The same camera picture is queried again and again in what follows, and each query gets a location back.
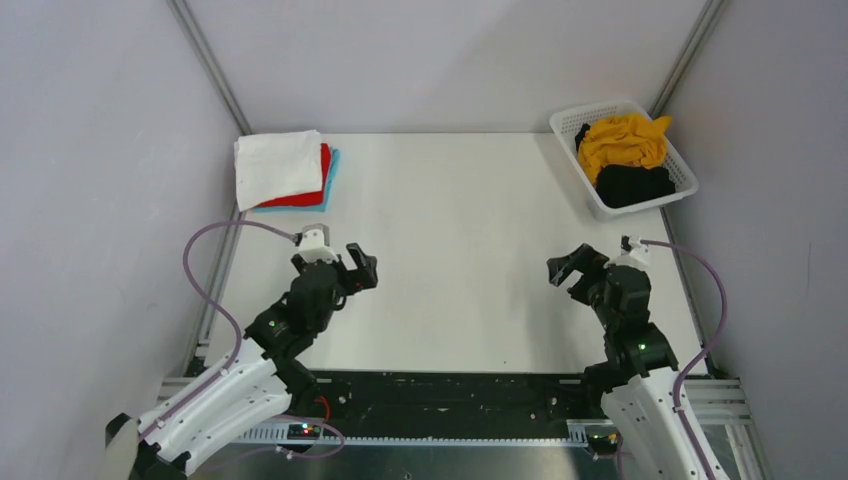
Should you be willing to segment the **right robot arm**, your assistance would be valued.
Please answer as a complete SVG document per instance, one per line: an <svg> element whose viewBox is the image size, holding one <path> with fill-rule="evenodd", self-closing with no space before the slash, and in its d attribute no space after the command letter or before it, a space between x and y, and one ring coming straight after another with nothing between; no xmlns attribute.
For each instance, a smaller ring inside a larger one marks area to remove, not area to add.
<svg viewBox="0 0 848 480"><path fill-rule="evenodd" d="M589 307L604 330L604 362L584 371L584 410L607 417L642 473L651 479L724 479L726 470L711 449L684 388L688 373L667 337L650 319L650 242L625 236L610 258L588 244L546 262L548 281L560 286L570 275L571 299Z"/></svg>

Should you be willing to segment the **yellow t shirt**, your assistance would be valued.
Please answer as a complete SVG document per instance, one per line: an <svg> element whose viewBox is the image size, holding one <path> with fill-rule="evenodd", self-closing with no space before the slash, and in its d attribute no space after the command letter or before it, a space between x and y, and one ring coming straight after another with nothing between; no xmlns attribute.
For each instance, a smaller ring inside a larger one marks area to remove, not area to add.
<svg viewBox="0 0 848 480"><path fill-rule="evenodd" d="M650 119L639 113L596 121L576 142L577 159L592 186L608 166L660 167L668 153L665 133L671 116Z"/></svg>

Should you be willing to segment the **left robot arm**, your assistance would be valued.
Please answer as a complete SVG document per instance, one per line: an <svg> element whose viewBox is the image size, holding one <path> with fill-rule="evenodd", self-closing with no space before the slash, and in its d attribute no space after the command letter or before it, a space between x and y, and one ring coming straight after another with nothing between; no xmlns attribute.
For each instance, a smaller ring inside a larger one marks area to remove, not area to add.
<svg viewBox="0 0 848 480"><path fill-rule="evenodd" d="M377 258L356 243L346 249L352 269L326 246L299 246L289 289L255 317L236 347L140 419L120 414L107 424L108 441L124 426L137 428L129 478L186 479L255 425L313 408L317 379L298 356L349 297L378 284Z"/></svg>

